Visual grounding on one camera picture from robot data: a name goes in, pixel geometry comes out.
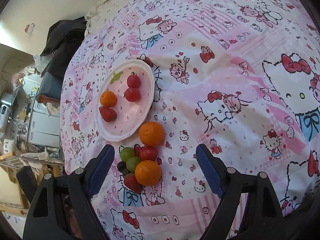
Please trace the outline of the large orange mandarin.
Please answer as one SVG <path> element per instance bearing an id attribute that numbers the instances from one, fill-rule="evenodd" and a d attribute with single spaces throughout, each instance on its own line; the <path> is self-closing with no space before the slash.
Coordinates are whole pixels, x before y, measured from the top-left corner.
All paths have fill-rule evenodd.
<path id="1" fill-rule="evenodd" d="M 161 167 L 151 160 L 141 161 L 135 169 L 135 178 L 143 186 L 156 185 L 161 175 Z"/>

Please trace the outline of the dark purple grape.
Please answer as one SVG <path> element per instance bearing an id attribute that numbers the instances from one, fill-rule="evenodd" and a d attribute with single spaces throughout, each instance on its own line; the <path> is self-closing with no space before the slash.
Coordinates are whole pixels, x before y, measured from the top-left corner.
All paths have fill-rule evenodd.
<path id="1" fill-rule="evenodd" d="M 117 170 L 122 173 L 126 168 L 126 163 L 123 161 L 120 161 L 119 163 L 117 163 Z"/>

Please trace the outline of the grey orange cushion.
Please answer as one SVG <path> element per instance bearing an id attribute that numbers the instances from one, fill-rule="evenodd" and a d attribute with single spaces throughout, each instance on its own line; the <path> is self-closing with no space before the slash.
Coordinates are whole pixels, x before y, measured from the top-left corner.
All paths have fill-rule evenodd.
<path id="1" fill-rule="evenodd" d="M 63 79 L 48 72 L 44 74 L 36 94 L 38 103 L 59 103 L 61 100 Z"/>

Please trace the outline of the black jacket pile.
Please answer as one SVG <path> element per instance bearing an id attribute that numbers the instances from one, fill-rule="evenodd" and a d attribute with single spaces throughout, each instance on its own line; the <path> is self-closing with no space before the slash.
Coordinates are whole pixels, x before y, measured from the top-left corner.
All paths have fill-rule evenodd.
<path id="1" fill-rule="evenodd" d="M 45 72 L 64 79 L 72 57 L 85 38 L 86 23 L 85 18 L 80 17 L 60 20 L 49 28 L 46 46 L 40 54 L 49 60 Z"/>

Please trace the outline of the small orange mandarin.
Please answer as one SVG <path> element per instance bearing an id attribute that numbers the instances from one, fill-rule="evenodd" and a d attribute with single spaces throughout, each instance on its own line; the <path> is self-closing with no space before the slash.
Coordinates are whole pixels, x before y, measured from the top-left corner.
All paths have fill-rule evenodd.
<path id="1" fill-rule="evenodd" d="M 105 107 L 113 107 L 117 103 L 117 96 L 114 92 L 106 90 L 100 96 L 100 103 Z"/>

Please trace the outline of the pink Hello Kitty blanket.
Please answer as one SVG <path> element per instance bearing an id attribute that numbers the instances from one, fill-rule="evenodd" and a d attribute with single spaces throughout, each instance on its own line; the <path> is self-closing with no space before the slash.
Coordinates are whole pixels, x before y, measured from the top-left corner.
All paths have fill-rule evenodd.
<path id="1" fill-rule="evenodd" d="M 113 165 L 92 204 L 110 239 L 199 239 L 219 198 L 196 161 L 205 144 L 244 174 L 266 172 L 282 214 L 319 193 L 319 33 L 299 0 L 132 0 L 85 37 L 64 77 L 68 173 L 106 144 L 100 87 L 125 60 L 155 77 L 147 120 L 164 127 L 162 177 L 133 193 Z"/>

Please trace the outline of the cream bed sheet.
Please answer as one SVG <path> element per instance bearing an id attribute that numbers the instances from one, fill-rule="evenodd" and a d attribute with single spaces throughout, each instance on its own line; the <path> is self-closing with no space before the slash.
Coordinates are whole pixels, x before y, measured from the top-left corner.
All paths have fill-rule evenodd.
<path id="1" fill-rule="evenodd" d="M 98 32 L 130 1 L 132 0 L 99 0 L 85 15 L 85 37 Z"/>

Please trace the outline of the green grape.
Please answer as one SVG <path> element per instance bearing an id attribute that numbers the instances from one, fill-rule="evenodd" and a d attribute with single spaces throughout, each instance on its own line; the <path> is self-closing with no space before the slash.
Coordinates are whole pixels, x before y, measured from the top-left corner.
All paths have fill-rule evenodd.
<path id="1" fill-rule="evenodd" d="M 123 162 L 127 162 L 128 159 L 135 156 L 135 150 L 131 147 L 125 147 L 120 152 L 120 158 Z"/>
<path id="2" fill-rule="evenodd" d="M 126 168 L 127 168 L 130 172 L 134 173 L 134 172 L 135 172 L 135 169 L 136 169 L 136 167 L 137 167 L 137 165 L 138 165 L 139 163 L 140 163 L 139 157 L 131 157 L 131 158 L 129 158 L 129 159 L 127 160 L 127 162 L 126 162 Z"/>

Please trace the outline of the red strawberry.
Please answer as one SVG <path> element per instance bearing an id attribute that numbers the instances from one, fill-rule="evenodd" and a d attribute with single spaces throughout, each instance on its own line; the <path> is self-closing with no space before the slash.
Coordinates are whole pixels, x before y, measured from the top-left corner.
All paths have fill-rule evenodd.
<path id="1" fill-rule="evenodd" d="M 134 193 L 141 193 L 143 185 L 140 184 L 134 173 L 129 173 L 124 177 L 124 185 Z"/>
<path id="2" fill-rule="evenodd" d="M 102 119 L 105 122 L 112 122 L 117 118 L 116 112 L 113 109 L 108 108 L 106 106 L 100 106 L 99 112 L 100 112 Z"/>

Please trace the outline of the pink strawberry plate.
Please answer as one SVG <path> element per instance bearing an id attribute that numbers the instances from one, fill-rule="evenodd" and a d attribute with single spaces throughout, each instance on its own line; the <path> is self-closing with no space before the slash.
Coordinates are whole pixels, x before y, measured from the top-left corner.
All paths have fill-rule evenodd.
<path id="1" fill-rule="evenodd" d="M 125 90 L 128 89 L 127 78 L 132 73 L 137 74 L 141 81 L 141 99 L 137 102 L 129 102 L 125 98 Z M 117 116 L 111 122 L 104 121 L 99 112 L 100 96 L 106 90 L 114 92 L 117 97 L 117 103 L 113 107 Z M 111 142 L 119 142 L 133 135 L 148 115 L 154 92 L 155 78 L 151 67 L 144 61 L 128 60 L 114 67 L 104 79 L 96 100 L 94 123 L 99 134 Z"/>

